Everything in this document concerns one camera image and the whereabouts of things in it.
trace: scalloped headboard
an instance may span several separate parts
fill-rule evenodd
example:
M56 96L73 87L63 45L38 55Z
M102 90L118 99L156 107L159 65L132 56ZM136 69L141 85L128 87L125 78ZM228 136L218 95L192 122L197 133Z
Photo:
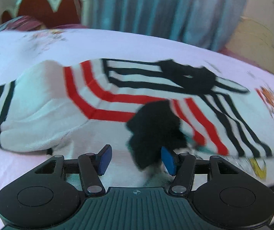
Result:
M0 0L0 24L29 15L48 28L64 24L89 26L92 0Z

